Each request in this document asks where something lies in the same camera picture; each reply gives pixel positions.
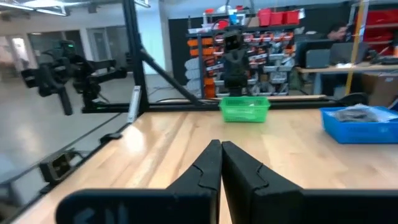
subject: person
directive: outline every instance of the person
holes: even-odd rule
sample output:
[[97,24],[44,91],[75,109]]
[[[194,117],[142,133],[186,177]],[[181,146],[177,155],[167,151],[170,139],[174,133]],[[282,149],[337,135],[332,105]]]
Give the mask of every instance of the person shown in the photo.
[[[329,39],[336,43],[342,43],[346,40],[347,35],[347,24],[345,22],[337,22],[333,24],[328,33],[323,39]],[[323,74],[321,75],[322,81],[322,94],[326,96],[333,96],[335,94],[335,88],[338,85],[345,85],[347,81],[347,73],[342,74]],[[351,93],[363,92],[362,76],[361,74],[354,74],[351,82]]]

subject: blue tray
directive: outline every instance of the blue tray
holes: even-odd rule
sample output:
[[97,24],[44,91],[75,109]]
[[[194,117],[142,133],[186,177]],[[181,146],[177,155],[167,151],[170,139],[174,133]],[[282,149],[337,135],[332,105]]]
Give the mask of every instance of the blue tray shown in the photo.
[[[323,128],[337,142],[341,144],[398,143],[398,119],[388,123],[339,122],[326,113],[344,108],[320,108]],[[398,114],[383,106],[377,106],[377,108]]]

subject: green basket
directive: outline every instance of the green basket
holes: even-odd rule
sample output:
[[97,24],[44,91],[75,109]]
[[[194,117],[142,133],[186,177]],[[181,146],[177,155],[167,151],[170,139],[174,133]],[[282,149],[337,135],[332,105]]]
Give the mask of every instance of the green basket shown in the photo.
[[226,122],[265,122],[269,107],[261,96],[224,97],[220,103]]

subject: yellow pole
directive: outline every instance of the yellow pole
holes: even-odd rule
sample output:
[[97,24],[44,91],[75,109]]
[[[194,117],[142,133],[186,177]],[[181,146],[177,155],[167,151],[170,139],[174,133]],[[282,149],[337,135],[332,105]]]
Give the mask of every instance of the yellow pole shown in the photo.
[[[359,38],[360,38],[359,32],[360,32],[361,26],[362,26],[363,12],[364,12],[364,7],[365,7],[364,0],[360,0],[360,1],[361,1],[361,3],[359,4],[358,17],[356,18],[353,53],[351,54],[351,64],[352,65],[355,64],[356,56],[358,54],[358,45],[359,45]],[[350,70],[348,72],[347,82],[346,82],[346,95],[348,95],[351,91],[351,83],[353,82],[353,73],[354,73],[353,70]]]

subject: wooden tabletop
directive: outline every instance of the wooden tabletop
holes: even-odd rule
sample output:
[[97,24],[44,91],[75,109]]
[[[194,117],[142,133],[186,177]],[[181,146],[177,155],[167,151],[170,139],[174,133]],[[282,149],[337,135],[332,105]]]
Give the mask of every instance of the wooden tabletop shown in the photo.
[[[55,223],[79,189],[166,188],[212,139],[230,140],[304,188],[397,189],[396,145],[340,145],[318,110],[270,110],[265,123],[224,123],[219,111],[144,113],[15,223]],[[220,223],[231,223],[221,193]]]
[[371,65],[369,62],[359,63],[350,68],[337,68],[336,66],[330,66],[328,68],[301,68],[296,67],[296,70],[300,73],[316,73],[316,72],[370,72],[370,71],[393,71],[398,70],[398,65]]

